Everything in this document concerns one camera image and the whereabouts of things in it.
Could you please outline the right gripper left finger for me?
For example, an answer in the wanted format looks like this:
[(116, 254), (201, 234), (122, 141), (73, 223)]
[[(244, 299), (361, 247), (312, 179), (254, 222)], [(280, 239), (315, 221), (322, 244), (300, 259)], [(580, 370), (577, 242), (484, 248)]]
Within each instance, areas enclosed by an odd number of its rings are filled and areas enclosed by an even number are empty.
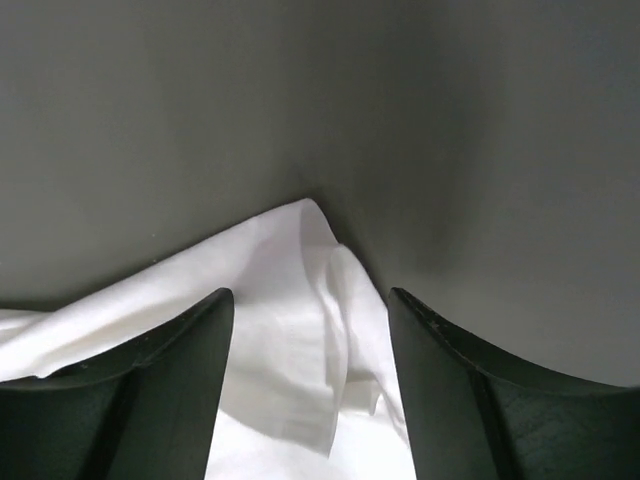
[(204, 478), (233, 320), (221, 288), (46, 378), (2, 382), (2, 478)]

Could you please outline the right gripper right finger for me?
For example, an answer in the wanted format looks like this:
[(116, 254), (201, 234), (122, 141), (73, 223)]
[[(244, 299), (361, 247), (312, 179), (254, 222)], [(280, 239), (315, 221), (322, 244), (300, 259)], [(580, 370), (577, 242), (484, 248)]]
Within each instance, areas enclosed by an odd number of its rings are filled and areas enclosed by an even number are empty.
[(420, 479), (635, 479), (639, 391), (559, 373), (389, 294), (390, 335)]

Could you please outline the white printed t-shirt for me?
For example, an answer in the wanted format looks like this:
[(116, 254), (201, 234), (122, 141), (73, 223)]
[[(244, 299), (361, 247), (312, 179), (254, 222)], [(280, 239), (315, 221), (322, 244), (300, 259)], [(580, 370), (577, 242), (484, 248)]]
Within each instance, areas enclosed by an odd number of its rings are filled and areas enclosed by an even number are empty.
[(51, 313), (1, 314), (1, 376), (46, 377), (221, 288), (234, 328), (210, 479), (411, 479), (387, 309), (309, 199)]

